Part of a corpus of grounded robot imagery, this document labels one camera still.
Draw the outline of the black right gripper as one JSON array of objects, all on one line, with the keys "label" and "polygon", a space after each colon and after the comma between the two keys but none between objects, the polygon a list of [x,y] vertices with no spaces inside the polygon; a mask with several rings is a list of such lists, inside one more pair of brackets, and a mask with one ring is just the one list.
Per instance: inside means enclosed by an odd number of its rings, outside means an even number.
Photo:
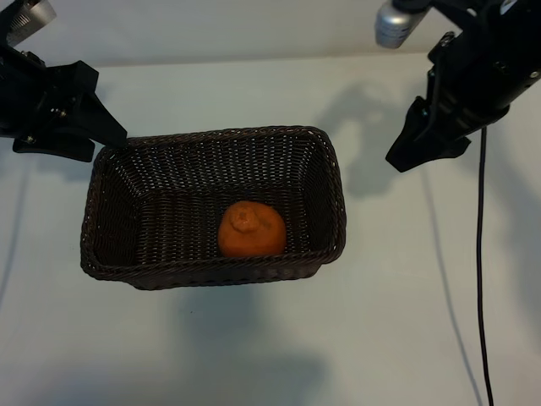
[{"label": "black right gripper", "polygon": [[437,1],[434,7],[462,32],[429,54],[434,83],[429,104],[417,96],[385,159],[406,172],[461,156],[467,137],[441,141],[424,135],[468,135],[504,117],[511,103],[540,79],[538,1]]}]

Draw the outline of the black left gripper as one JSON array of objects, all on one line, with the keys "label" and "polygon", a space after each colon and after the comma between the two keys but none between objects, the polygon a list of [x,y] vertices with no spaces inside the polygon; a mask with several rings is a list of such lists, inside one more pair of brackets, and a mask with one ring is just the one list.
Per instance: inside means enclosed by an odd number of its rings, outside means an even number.
[{"label": "black left gripper", "polygon": [[125,146],[126,129],[96,94],[98,78],[99,73],[82,61],[47,67],[35,54],[2,44],[1,136],[26,138],[14,140],[16,153],[81,162],[93,159],[91,140]]}]

